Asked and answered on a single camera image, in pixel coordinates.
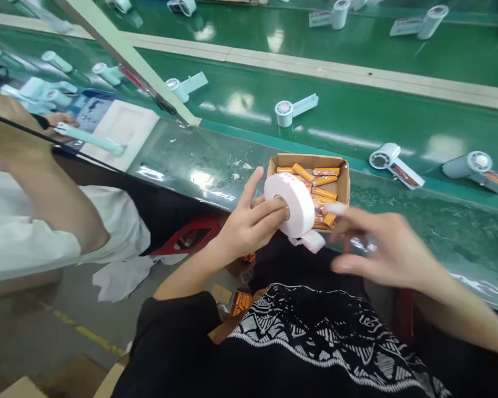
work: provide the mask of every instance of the black shirt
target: black shirt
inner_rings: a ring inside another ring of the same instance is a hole
[[[148,299],[113,397],[451,395],[380,322],[354,277],[337,282],[317,266],[307,276],[310,258],[282,257],[282,266],[266,267],[321,286],[270,284],[218,345],[207,336],[220,324],[208,292]],[[263,280],[258,272],[255,280]]]

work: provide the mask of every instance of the worker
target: worker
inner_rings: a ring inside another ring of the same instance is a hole
[[[498,352],[498,316],[443,269],[400,215],[343,205],[339,217],[350,232],[334,238],[369,234],[377,242],[369,258],[264,247],[288,209],[281,198],[252,202],[262,175],[258,167],[218,236],[143,304],[113,398],[449,396],[442,380],[380,321],[360,277],[414,290],[429,322]],[[227,264],[262,247],[250,284],[258,295],[224,333],[228,323],[220,324],[205,286]]]
[[[56,134],[2,94],[0,117]],[[47,119],[75,124],[64,114]],[[126,192],[78,187],[54,161],[50,143],[0,122],[0,281],[70,264],[129,260],[149,239]]]

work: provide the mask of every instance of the white cloth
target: white cloth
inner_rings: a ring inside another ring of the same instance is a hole
[[[52,230],[33,218],[29,198],[9,173],[0,171],[0,280],[70,264],[129,260],[148,248],[149,230],[126,192],[103,186],[80,188],[111,236],[102,248],[83,255],[73,234]]]
[[[101,287],[98,301],[116,302],[126,298],[149,275],[153,259],[135,257],[131,261],[114,261],[92,275],[92,284]]]

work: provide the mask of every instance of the wire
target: wire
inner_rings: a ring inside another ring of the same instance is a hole
[[[27,127],[24,127],[21,124],[12,122],[12,121],[10,121],[8,119],[5,119],[5,118],[3,118],[1,116],[0,116],[0,122],[5,123],[5,124],[9,124],[10,126],[18,128],[19,130],[25,131],[26,133],[29,133],[29,134],[34,135],[36,137],[42,138],[43,140],[51,142],[54,145],[63,146],[63,143],[60,143],[59,141],[54,140],[53,138],[47,137],[44,134],[38,133],[35,130],[31,130],[31,129],[27,128]],[[124,174],[121,170],[117,169],[116,167],[108,165],[108,164],[102,162],[101,160],[93,158],[92,156],[89,156],[89,155],[87,155],[87,154],[85,154],[85,153],[83,153],[83,152],[81,152],[81,151],[79,151],[79,150],[77,150],[75,148],[72,148],[70,146],[67,146],[66,148],[67,148],[67,150],[69,150],[70,152],[72,152],[75,155],[84,156],[85,158],[87,158],[89,160],[92,160],[92,161],[94,161],[94,162],[102,165],[103,167],[107,167],[108,169],[111,169],[112,171],[116,171],[117,173]]]

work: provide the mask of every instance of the white shirt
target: white shirt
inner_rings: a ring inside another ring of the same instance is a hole
[[[80,188],[111,236],[102,248],[83,255],[73,234],[33,218],[30,199],[9,173],[0,171],[0,280],[70,264],[124,261],[148,248],[149,230],[126,192],[104,186]]]

